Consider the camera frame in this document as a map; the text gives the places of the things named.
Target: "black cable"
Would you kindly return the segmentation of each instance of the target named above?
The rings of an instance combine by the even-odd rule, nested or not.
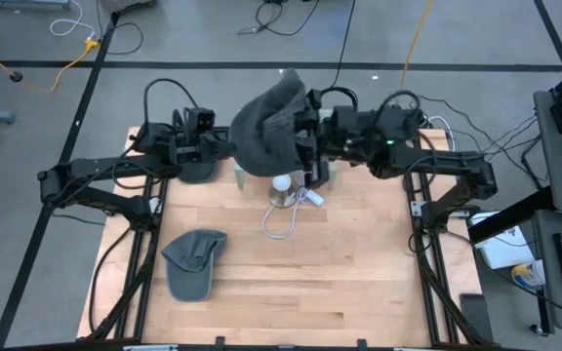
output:
[[[129,146],[119,157],[118,160],[116,161],[116,166],[120,165],[120,164],[129,164],[129,165],[133,165],[134,167],[138,168],[139,170],[142,170],[144,172],[144,174],[146,176],[151,176],[156,178],[155,180],[153,180],[152,185],[156,185],[158,184],[162,179],[160,179],[160,176],[158,174],[156,174],[155,172],[153,172],[152,170],[145,168],[139,164],[137,164],[136,162],[132,161],[132,160],[125,160],[125,157],[127,156],[127,154],[132,151],[132,149],[134,148],[134,144],[132,143],[131,146]],[[122,187],[123,189],[127,189],[127,190],[137,190],[137,189],[144,189],[144,185],[125,185],[123,183],[121,183],[120,181],[118,181],[118,177],[116,176],[116,166],[112,167],[112,171],[111,171],[111,175],[112,175],[112,181],[114,181],[114,183],[120,187]]]
[[[473,128],[476,132],[481,133],[483,136],[485,136],[487,138],[488,141],[494,141],[488,134],[487,132],[481,130],[480,128],[476,127],[476,125],[474,125],[474,123],[472,122],[471,118],[469,118],[469,115],[465,112],[459,111],[457,110],[455,107],[453,107],[448,101],[446,101],[443,98],[431,98],[431,97],[425,97],[423,95],[419,95],[420,98],[423,98],[427,101],[433,101],[433,102],[441,102],[444,103],[446,106],[448,106],[448,108],[450,108],[451,110],[453,110],[454,112],[458,113],[459,115],[463,116],[466,120],[467,123],[469,124],[469,126],[471,128]]]
[[[494,145],[498,145],[498,142],[499,142],[500,140],[504,139],[504,138],[505,138],[506,136],[508,136],[510,133],[519,130],[523,125],[525,125],[527,122],[529,122],[530,120],[534,119],[535,117],[536,117],[536,116],[533,116],[533,117],[530,117],[530,118],[525,119],[525,120],[522,121],[522,123],[520,123],[517,127],[513,128],[513,129],[511,129],[511,130],[509,130],[509,131],[507,131],[507,132],[504,133],[501,137],[499,137],[499,138],[497,138],[496,140],[494,140],[495,143],[492,143],[492,144],[490,144],[489,146],[487,146],[482,152],[485,152],[485,151],[489,150],[489,149],[492,148],[492,146],[494,146]],[[515,136],[512,136],[505,144],[508,144],[511,140],[513,140],[514,137],[517,137],[517,136],[519,136],[520,134],[521,134],[521,132],[520,132],[519,134],[516,134]]]
[[[454,129],[450,129],[451,132],[455,132],[455,133],[459,133],[461,135],[464,136],[468,136],[471,137],[472,140],[474,140],[474,143],[476,144],[476,148],[478,149],[478,152],[483,153],[483,151],[481,150],[480,144],[478,143],[478,140],[476,139],[476,137],[474,137],[473,135],[471,135],[470,133],[466,133],[466,132],[462,132],[462,131],[458,131],[458,130],[454,130]]]
[[[194,107],[197,107],[197,108],[199,107],[199,105],[194,100],[194,97],[192,97],[190,92],[180,82],[178,82],[174,79],[171,79],[171,78],[157,78],[157,79],[152,80],[149,84],[146,85],[146,87],[144,87],[144,93],[142,95],[142,105],[143,105],[143,109],[144,109],[144,124],[145,125],[148,125],[148,91],[152,86],[154,86],[155,84],[157,84],[159,82],[169,82],[169,83],[173,83],[173,84],[177,85],[187,95],[187,98],[190,99],[190,102],[192,102],[192,105],[194,105]]]
[[[244,35],[244,34],[257,34],[259,32],[261,32],[262,30],[266,29],[269,25],[275,23],[277,20],[279,20],[279,18],[281,17],[281,14],[283,14],[283,6],[280,3],[269,3],[270,5],[277,5],[279,7],[279,13],[275,14],[274,8],[272,9],[272,15],[270,16],[270,19],[268,19],[268,21],[265,23],[265,25],[260,25],[259,27],[248,27],[248,28],[244,28],[244,29],[240,29],[238,30],[238,35]],[[261,9],[266,5],[265,2],[261,3],[261,5],[258,6],[257,11],[255,12],[255,17],[258,18],[260,16],[260,11]]]
[[[340,61],[338,61],[338,70],[336,72],[336,79],[333,80],[331,86],[334,87],[338,83],[338,78],[340,77],[341,62],[343,60],[343,52],[346,50],[346,40],[348,40],[348,32],[350,31],[350,22],[352,21],[352,14],[355,12],[355,0],[352,0],[352,6],[350,7],[350,15],[348,16],[348,24],[346,25],[346,33],[343,35],[343,44],[341,45]]]
[[[309,15],[307,16],[307,18],[304,20],[304,22],[301,24],[301,26],[299,27],[299,29],[291,32],[291,33],[284,33],[284,32],[280,32],[278,30],[274,30],[272,28],[270,28],[271,22],[270,23],[263,23],[260,20],[260,10],[261,10],[261,6],[258,7],[258,10],[255,14],[255,20],[258,22],[258,24],[260,25],[260,30],[258,31],[262,31],[262,30],[268,30],[274,34],[277,35],[282,35],[282,36],[293,36],[298,34],[302,28],[309,22],[309,19],[311,19],[311,16],[313,15],[313,13],[316,11],[316,9],[318,8],[318,5],[320,4],[320,0],[316,0],[316,4],[313,5],[313,9],[311,9],[311,12],[309,13]],[[281,7],[281,12],[283,12],[283,4],[279,3],[278,4]]]
[[[517,132],[516,134],[514,134],[513,136],[511,136],[511,137],[509,138],[509,140],[507,140],[507,141],[502,145],[502,147],[500,147],[500,149],[501,149],[501,150],[504,150],[504,148],[505,148],[510,142],[512,142],[514,138],[516,138],[516,137],[520,136],[522,133],[526,132],[526,130],[528,130],[529,128],[531,128],[531,126],[534,125],[535,123],[537,123],[537,120],[532,121],[528,126],[526,126],[526,128],[524,128],[523,130],[521,130],[521,131]]]
[[[444,103],[446,106],[448,106],[448,108],[450,108],[451,110],[453,110],[454,112],[458,113],[459,115],[463,116],[465,118],[465,120],[467,121],[467,123],[470,125],[470,127],[472,127],[472,129],[474,129],[475,131],[481,133],[483,136],[485,136],[487,138],[488,141],[490,141],[492,144],[497,144],[495,140],[493,140],[488,134],[487,132],[481,130],[480,128],[476,127],[476,125],[474,125],[474,123],[471,121],[471,118],[469,117],[468,114],[466,114],[465,112],[459,111],[457,110],[455,107],[453,107],[448,101],[446,101],[445,99],[442,98],[431,98],[431,97],[425,97],[423,95],[419,95],[420,98],[423,98],[425,100],[428,101],[434,101],[434,102],[442,102]],[[500,146],[498,144],[499,147],[499,151],[497,153],[504,153],[504,156],[506,156],[506,158],[508,159],[508,161],[513,164],[513,166],[515,166],[517,169],[519,169],[520,171],[528,174],[528,172],[526,172],[526,170],[524,168],[522,168],[520,165],[517,164],[517,162],[515,162],[515,160],[513,160],[513,158],[508,154],[508,152],[505,151],[504,146]]]
[[[426,143],[428,144],[428,147],[430,148],[431,151],[435,151],[435,145],[433,144],[433,142],[430,140],[430,138],[428,138],[428,136],[426,136],[424,133],[420,132],[420,137],[426,141]],[[428,186],[430,186],[430,184],[433,183],[433,181],[435,180],[435,178],[437,177],[437,162],[433,162],[433,173],[430,175],[430,178],[428,179]],[[407,181],[406,178],[403,177],[402,178],[402,187],[403,189],[407,188]],[[422,189],[414,189],[414,194],[419,194],[422,192]]]
[[[338,92],[349,97],[352,101],[352,109],[354,111],[357,111],[357,108],[359,107],[359,97],[357,96],[357,94],[355,94],[355,92],[345,87],[329,87],[320,92],[320,97],[323,97],[325,94],[330,92]]]
[[[129,234],[130,231],[131,231],[131,227],[128,227],[127,230],[125,230],[125,232],[123,234],[121,234],[114,241],[114,243],[112,243],[112,245],[109,246],[109,248],[107,248],[105,253],[103,253],[101,258],[99,259],[99,263],[97,263],[97,267],[95,268],[95,273],[93,274],[93,281],[91,282],[91,287],[90,287],[90,300],[88,302],[88,326],[90,327],[91,332],[96,331],[96,329],[95,329],[95,291],[97,289],[97,276],[99,275],[99,271],[101,270],[101,267],[103,266],[103,263],[105,262],[105,259],[107,258],[109,253],[111,253],[112,250],[114,250],[114,248],[116,248],[118,246],[118,244],[120,244],[127,237],[127,234]]]
[[[99,11],[99,0],[95,0],[95,9],[97,10],[97,22],[99,23],[99,39],[103,40],[103,24],[101,24],[101,13]]]
[[[512,280],[510,280],[510,279],[504,277],[502,274],[499,274],[498,272],[494,271],[494,270],[487,264],[487,262],[485,262],[485,260],[483,259],[483,257],[479,255],[478,249],[476,249],[476,247],[474,246],[474,244],[473,244],[469,239],[465,238],[463,235],[459,235],[459,234],[457,234],[457,233],[453,233],[453,232],[450,232],[450,231],[445,232],[445,234],[448,234],[448,235],[450,235],[450,236],[456,237],[456,238],[458,238],[458,239],[460,239],[460,240],[463,240],[463,241],[465,241],[466,243],[468,243],[468,244],[472,247],[472,251],[474,252],[474,255],[477,256],[477,258],[478,258],[477,260],[480,261],[481,264],[482,264],[482,265],[485,267],[485,269],[487,269],[488,271],[490,271],[490,272],[492,272],[493,274],[499,276],[499,277],[500,277],[501,279],[503,279],[504,281],[509,282],[512,286],[516,287],[517,289],[521,290],[522,292],[527,293],[527,294],[530,294],[530,295],[532,295],[532,296],[535,296],[536,298],[540,298],[540,299],[542,299],[543,301],[545,301],[545,302],[551,304],[552,306],[554,306],[554,307],[556,307],[556,308],[562,310],[562,305],[561,305],[561,304],[558,304],[558,303],[554,302],[552,299],[547,298],[547,297],[545,297],[545,296],[543,296],[543,295],[540,295],[540,294],[538,294],[538,293],[531,292],[531,291],[529,291],[529,290],[527,290],[527,289],[525,289],[525,288],[522,288],[522,287],[520,287],[519,285],[517,285],[517,283],[515,283],[515,282],[513,282]]]
[[[101,14],[99,11],[99,0],[95,0],[95,8],[97,10],[97,22],[99,23],[99,40],[100,42],[103,41],[103,24],[101,23]],[[141,46],[142,43],[144,42],[144,33],[142,32],[142,29],[135,23],[133,22],[127,22],[127,23],[122,23],[122,24],[118,24],[117,26],[114,27],[114,30],[120,28],[120,27],[124,27],[126,25],[132,25],[133,27],[136,28],[136,30],[138,31],[138,33],[140,34],[140,41],[138,42],[138,44],[136,45],[136,47],[132,50],[128,50],[128,51],[124,51],[124,52],[118,52],[118,53],[111,53],[111,52],[107,52],[108,55],[127,55],[127,54],[132,54],[135,53]]]
[[[414,111],[418,111],[422,107],[422,102],[420,101],[420,98],[422,96],[419,96],[410,90],[403,89],[390,94],[388,97],[385,98],[385,100],[382,101],[381,106],[379,106],[379,110],[377,111],[377,116],[381,116],[382,111],[387,107],[387,105],[390,102],[392,102],[395,98],[400,98],[400,97],[411,98],[416,103],[415,106],[411,105]]]
[[[93,220],[88,220],[88,219],[80,218],[80,217],[78,217],[78,216],[71,215],[71,214],[56,214],[56,213],[51,213],[51,216],[57,217],[57,218],[68,218],[68,219],[73,219],[73,220],[77,220],[77,221],[80,221],[80,222],[85,223],[85,224],[92,224],[92,225],[98,225],[98,226],[100,226],[100,227],[105,227],[105,223],[101,223],[101,222],[97,222],[97,221],[93,221]]]
[[[433,245],[433,236],[429,235],[428,236],[428,244],[426,244],[425,247],[422,247],[419,250],[415,250],[412,246],[411,246],[411,241],[412,239],[415,237],[415,234],[411,234],[409,236],[409,240],[407,241],[407,247],[409,248],[409,251],[414,253],[414,254],[423,254],[426,252],[426,250],[430,249],[430,247]]]
[[[114,30],[124,27],[126,25],[131,25],[133,26],[138,33],[140,34],[140,40],[138,42],[138,44],[136,45],[136,47],[132,50],[127,50],[127,51],[123,51],[123,52],[107,52],[108,55],[128,55],[128,54],[133,54],[135,53],[140,47],[142,47],[142,43],[144,43],[144,33],[142,32],[142,29],[135,23],[133,22],[127,22],[127,23],[122,23],[122,24],[118,24],[116,27],[114,27]]]

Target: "table leg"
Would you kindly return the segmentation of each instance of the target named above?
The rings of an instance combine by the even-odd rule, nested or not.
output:
[[[537,210],[555,210],[552,191],[547,186],[518,203],[470,226],[467,231],[472,243],[477,244],[492,238],[504,230],[533,217]]]
[[[537,290],[537,294],[543,296],[543,288]],[[539,305],[539,317],[541,322],[536,325],[531,325],[530,329],[532,332],[539,336],[548,336],[554,333],[554,325],[550,323],[550,316],[547,313],[547,304],[541,298],[537,298],[537,303]]]
[[[524,152],[522,152],[522,158],[520,160],[520,162],[522,163],[522,165],[524,165],[524,167],[526,168],[526,173],[528,173],[528,176],[530,176],[530,178],[533,180],[533,182],[535,183],[535,186],[538,189],[542,189],[543,186],[542,184],[539,182],[539,179],[537,178],[537,175],[535,175],[535,171],[533,171],[533,168],[531,168],[531,165],[528,163],[528,160],[526,159],[526,155],[528,155],[528,153],[533,149],[533,147],[535,147],[535,145],[537,145],[537,143],[542,139],[542,135],[538,135],[535,138],[535,141],[533,141],[532,144],[528,145],[528,147],[526,147],[526,149],[524,150]]]

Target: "wooden table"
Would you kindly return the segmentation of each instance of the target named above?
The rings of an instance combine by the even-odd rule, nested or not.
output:
[[[436,148],[448,147],[443,131],[425,133]],[[240,345],[352,346],[358,338],[370,346],[430,345],[419,268],[407,247],[412,230],[400,178],[379,180],[365,167],[344,163],[333,189],[318,190],[323,207],[301,206],[295,233],[273,240],[260,230],[270,206],[270,179],[247,175],[239,190],[233,166],[232,159],[222,162],[218,178],[207,184],[170,181],[143,342],[213,344],[222,335],[227,344]],[[454,184],[452,176],[438,176],[433,197]],[[291,212],[275,210],[268,229],[285,232]],[[98,258],[127,226],[121,216],[107,220]],[[168,291],[160,252],[197,228],[225,232],[227,246],[214,270],[210,299],[179,302]],[[467,233],[461,219],[451,219],[450,230]],[[111,253],[100,272],[96,324],[122,292],[132,238]],[[450,292],[459,305],[461,293],[481,293],[472,251],[450,236],[441,242]],[[443,309],[434,300],[440,335],[447,340]],[[126,335],[132,333],[137,306],[135,297]],[[80,336],[89,333],[87,310],[88,302]]]

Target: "gray cap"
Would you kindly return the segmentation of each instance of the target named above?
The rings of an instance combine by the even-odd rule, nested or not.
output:
[[[294,120],[306,110],[305,87],[294,69],[247,103],[229,128],[233,158],[253,176],[280,176],[302,168]]]
[[[183,164],[178,179],[187,184],[209,182],[214,180],[217,169],[218,162]]]
[[[171,295],[179,301],[207,299],[212,288],[212,267],[224,250],[226,234],[218,230],[189,231],[162,250]]]

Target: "floor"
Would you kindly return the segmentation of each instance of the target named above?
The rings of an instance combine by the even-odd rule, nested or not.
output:
[[[95,1],[78,1],[84,21],[98,28]],[[97,58],[93,52],[79,67],[67,71],[58,90],[49,95],[36,87],[49,87],[58,72],[54,67],[77,57],[89,35],[80,27],[68,36],[55,37],[49,25],[58,18],[75,18],[76,8],[73,13],[46,6],[0,9],[0,59],[13,61],[25,82],[32,83],[14,84],[0,70],[0,108],[17,115],[14,125],[0,125],[0,318],[40,213],[36,174],[58,161],[71,124],[73,130],[81,126],[73,158],[110,157],[122,149],[127,128],[141,122],[141,92],[153,78],[180,80],[200,105],[217,111],[219,124],[228,124],[243,103],[274,84],[280,68],[297,67],[309,88],[331,85],[351,1],[322,0],[309,23],[292,37],[267,32],[236,35],[253,25],[259,3],[158,0],[154,7],[136,9],[118,23],[134,22],[143,31],[144,42],[137,52],[108,55],[95,85],[93,80],[89,83]],[[493,138],[518,126],[533,115],[532,93],[562,79],[562,46],[548,34],[540,3],[562,43],[562,0],[435,2],[412,59],[421,64],[412,66],[405,88],[447,100]],[[353,89],[361,108],[375,108],[399,89],[401,63],[424,4],[422,0],[357,1],[338,85]],[[290,0],[277,23],[279,29],[297,28],[312,6]],[[106,27],[108,16],[100,11],[99,18]],[[129,50],[138,40],[133,27],[124,26],[116,30],[109,50]],[[89,101],[82,98],[87,88],[94,88]],[[325,103],[343,102],[327,97]],[[151,120],[168,121],[172,110],[185,104],[174,88],[156,87],[150,98]],[[446,118],[453,129],[474,135],[481,147],[489,145],[444,104],[426,102],[422,108],[429,116]],[[536,134],[533,125],[512,144]],[[471,138],[457,134],[456,138],[459,149],[475,148]],[[510,154],[518,160],[521,150],[512,149]],[[530,159],[544,175],[540,146]],[[493,161],[500,193],[482,203],[483,209],[504,208],[535,190],[503,154]],[[111,184],[103,182],[99,187]],[[97,212],[66,211],[101,220]],[[99,242],[98,227],[62,218],[49,221],[6,346],[73,339]],[[548,338],[528,331],[528,325],[539,318],[534,299],[487,272],[479,273],[496,342],[514,348],[562,348],[562,331]]]

